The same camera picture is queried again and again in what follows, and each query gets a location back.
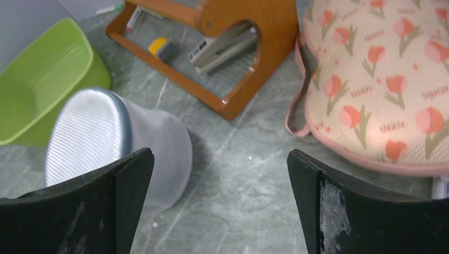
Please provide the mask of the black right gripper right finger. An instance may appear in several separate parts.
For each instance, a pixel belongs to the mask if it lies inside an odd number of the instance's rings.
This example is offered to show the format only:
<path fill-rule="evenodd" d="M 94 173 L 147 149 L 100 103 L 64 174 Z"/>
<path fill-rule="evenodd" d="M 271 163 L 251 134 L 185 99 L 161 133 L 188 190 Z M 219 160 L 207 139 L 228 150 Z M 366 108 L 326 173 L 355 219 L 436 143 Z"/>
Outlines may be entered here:
<path fill-rule="evenodd" d="M 287 166 L 308 253 L 448 253 L 448 199 L 390 191 L 298 149 Z"/>

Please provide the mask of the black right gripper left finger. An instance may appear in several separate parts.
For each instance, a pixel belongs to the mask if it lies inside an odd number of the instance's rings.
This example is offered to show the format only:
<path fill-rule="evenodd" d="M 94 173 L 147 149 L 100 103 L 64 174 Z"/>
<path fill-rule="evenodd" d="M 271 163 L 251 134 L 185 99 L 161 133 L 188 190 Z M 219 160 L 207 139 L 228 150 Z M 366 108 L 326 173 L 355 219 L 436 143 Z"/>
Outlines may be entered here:
<path fill-rule="evenodd" d="M 1 199 L 1 253 L 129 253 L 155 158 L 140 149 L 62 183 Z"/>

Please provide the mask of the white mesh laundry bag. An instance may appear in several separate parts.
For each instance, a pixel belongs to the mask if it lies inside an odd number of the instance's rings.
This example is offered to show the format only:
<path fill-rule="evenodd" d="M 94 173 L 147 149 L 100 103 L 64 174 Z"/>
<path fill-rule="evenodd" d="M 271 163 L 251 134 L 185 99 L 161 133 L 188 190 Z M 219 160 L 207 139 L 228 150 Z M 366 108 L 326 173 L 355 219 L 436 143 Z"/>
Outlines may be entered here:
<path fill-rule="evenodd" d="M 47 147 L 46 186 L 101 168 L 141 148 L 155 164 L 144 207 L 158 213 L 182 196 L 192 171 L 192 143 L 174 115 L 146 109 L 104 88 L 76 92 L 65 104 Z"/>

